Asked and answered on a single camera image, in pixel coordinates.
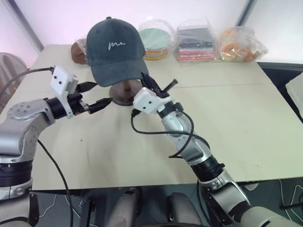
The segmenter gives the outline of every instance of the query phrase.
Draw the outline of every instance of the hat stand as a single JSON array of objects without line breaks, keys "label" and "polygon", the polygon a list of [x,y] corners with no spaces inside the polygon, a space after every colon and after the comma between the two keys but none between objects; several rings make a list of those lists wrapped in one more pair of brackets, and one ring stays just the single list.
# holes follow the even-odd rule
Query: hat stand
[{"label": "hat stand", "polygon": [[134,96],[140,91],[142,84],[140,81],[132,79],[112,85],[109,90],[109,97],[117,105],[133,105]]}]

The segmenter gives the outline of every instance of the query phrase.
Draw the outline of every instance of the dark green cap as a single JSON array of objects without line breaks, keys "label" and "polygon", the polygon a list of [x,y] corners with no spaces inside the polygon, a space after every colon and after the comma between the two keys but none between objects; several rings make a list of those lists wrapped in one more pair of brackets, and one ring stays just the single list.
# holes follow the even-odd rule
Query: dark green cap
[{"label": "dark green cap", "polygon": [[144,45],[129,23],[108,17],[94,25],[87,35],[86,55],[95,81],[107,87],[148,74],[143,60]]}]

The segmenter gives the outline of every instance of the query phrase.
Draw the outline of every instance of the cable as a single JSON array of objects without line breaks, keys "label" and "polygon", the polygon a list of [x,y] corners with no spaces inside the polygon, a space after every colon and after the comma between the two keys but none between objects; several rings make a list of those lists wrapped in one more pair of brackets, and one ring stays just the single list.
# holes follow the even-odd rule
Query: cable
[{"label": "cable", "polygon": [[[69,205],[70,203],[68,202],[66,195],[64,195],[64,197],[65,197],[66,202]],[[72,210],[75,212],[75,214],[78,216],[78,218],[81,218],[80,214],[76,211],[76,209],[74,207],[72,208]],[[89,225],[94,226],[94,227],[99,227],[99,226],[97,226],[95,224],[91,224],[91,223]]]},{"label": "cable", "polygon": [[46,149],[46,147],[43,145],[43,143],[38,140],[38,143],[40,144],[40,146],[43,148],[43,150],[46,152],[46,154],[48,155],[48,157],[51,159],[51,161],[54,163],[54,165],[56,166],[62,180],[63,180],[63,183],[64,183],[64,187],[65,187],[65,190],[66,190],[66,194],[68,196],[68,199],[70,201],[70,213],[71,213],[71,220],[70,220],[70,227],[73,227],[73,219],[74,219],[74,215],[73,215],[73,212],[72,212],[72,202],[71,202],[71,193],[70,193],[70,190],[68,189],[68,186],[67,186],[67,183],[66,183],[66,180],[65,180],[65,177],[61,171],[61,169],[59,168],[57,162],[54,160],[54,158],[51,156],[51,154],[48,152],[48,150]]},{"label": "cable", "polygon": [[[279,179],[279,182],[280,182],[280,185],[281,185],[281,199],[282,199],[282,205],[283,205],[283,206],[285,206],[285,204],[284,204],[284,197],[283,197],[283,187],[282,187],[282,181]],[[288,216],[289,220],[291,220],[291,221],[292,221],[292,219],[290,218],[290,216],[289,216],[289,214],[288,214],[287,210],[285,210],[285,213],[287,214],[287,216]]]},{"label": "cable", "polygon": [[198,198],[198,203],[199,203],[200,210],[202,211],[202,214],[203,214],[204,218],[206,219],[207,223],[209,224],[209,226],[212,226],[212,223],[210,222],[208,216],[206,215],[206,212],[203,209],[203,206],[202,206],[202,203],[201,203],[199,180],[197,180],[197,184],[196,184],[196,193],[197,193],[197,198]]},{"label": "cable", "polygon": [[35,70],[28,70],[28,71],[25,71],[25,72],[22,72],[18,75],[16,75],[15,77],[13,77],[12,79],[10,79],[6,85],[0,90],[0,100],[2,99],[2,96],[4,95],[6,89],[9,88],[9,86],[18,78],[28,74],[28,73],[32,73],[32,72],[41,72],[41,71],[51,71],[53,72],[54,70],[54,67],[49,67],[49,68],[41,68],[41,69],[35,69]]},{"label": "cable", "polygon": [[301,201],[301,199],[303,199],[303,193],[302,193],[302,194],[300,195],[300,197],[299,197],[299,203],[302,204],[301,209],[302,209],[302,213],[303,213],[303,200]]},{"label": "cable", "polygon": [[[301,187],[301,186],[298,185],[298,184],[294,187],[293,197],[292,197],[292,201],[290,202],[290,205],[292,205],[293,202],[294,202],[294,195],[295,195],[295,193],[296,193],[297,188],[300,188],[300,189],[302,189],[302,191],[303,191],[303,187]],[[303,223],[302,218],[300,218],[299,215],[298,215],[296,212],[294,212],[293,209],[290,209],[290,210],[291,210],[291,212],[293,212],[293,214],[295,214],[295,215],[297,216],[297,218],[299,218],[299,220]]]},{"label": "cable", "polygon": [[52,208],[52,207],[55,205],[55,203],[56,203],[56,198],[57,198],[57,194],[56,194],[55,197],[53,198],[53,204],[50,205],[48,208],[46,208],[46,210],[44,211],[43,215],[40,215],[40,216],[39,216],[40,218],[42,218],[42,217],[46,214],[46,212],[47,212],[50,208]]},{"label": "cable", "polygon": [[[192,121],[192,119],[191,119],[190,117],[189,117],[189,120],[192,122],[191,131],[193,131],[193,129],[194,129],[193,121]],[[171,157],[173,157],[173,158],[182,158],[182,157],[177,156],[177,155],[179,155],[179,154],[186,148],[186,146],[187,146],[188,143],[190,142],[191,136],[192,136],[192,137],[195,137],[195,138],[197,138],[197,139],[199,139],[199,140],[201,140],[201,141],[202,141],[205,145],[207,145],[208,148],[210,149],[210,146],[209,146],[208,142],[207,142],[204,138],[202,138],[202,137],[200,137],[200,136],[198,136],[198,135],[195,135],[195,134],[193,134],[193,133],[189,133],[189,132],[185,132],[185,131],[139,131],[139,130],[137,130],[137,129],[135,128],[135,126],[134,126],[134,116],[133,116],[133,115],[131,116],[131,126],[132,126],[132,129],[133,129],[135,132],[137,132],[137,133],[139,133],[139,134],[144,134],[144,135],[159,135],[159,134],[188,135],[189,137],[188,137],[186,143],[184,144],[184,146],[183,146],[176,154],[174,154],[174,155],[172,155],[172,156],[169,156],[169,158],[171,158]]]}]

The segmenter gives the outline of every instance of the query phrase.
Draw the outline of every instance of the brown cap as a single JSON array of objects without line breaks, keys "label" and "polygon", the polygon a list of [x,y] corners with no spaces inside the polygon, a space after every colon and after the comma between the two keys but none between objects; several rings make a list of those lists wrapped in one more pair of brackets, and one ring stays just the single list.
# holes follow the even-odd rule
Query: brown cap
[{"label": "brown cap", "polygon": [[81,48],[78,46],[77,42],[75,42],[71,46],[71,58],[75,63],[78,64],[87,64],[86,62],[86,55],[83,53]]}]

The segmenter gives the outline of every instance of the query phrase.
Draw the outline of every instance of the green round item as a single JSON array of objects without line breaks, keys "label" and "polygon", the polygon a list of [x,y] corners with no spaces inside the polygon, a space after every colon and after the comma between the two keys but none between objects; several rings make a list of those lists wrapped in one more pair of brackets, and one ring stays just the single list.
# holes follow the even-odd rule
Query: green round item
[{"label": "green round item", "polygon": [[147,28],[139,32],[147,51],[161,51],[170,43],[170,35],[158,28]]}]

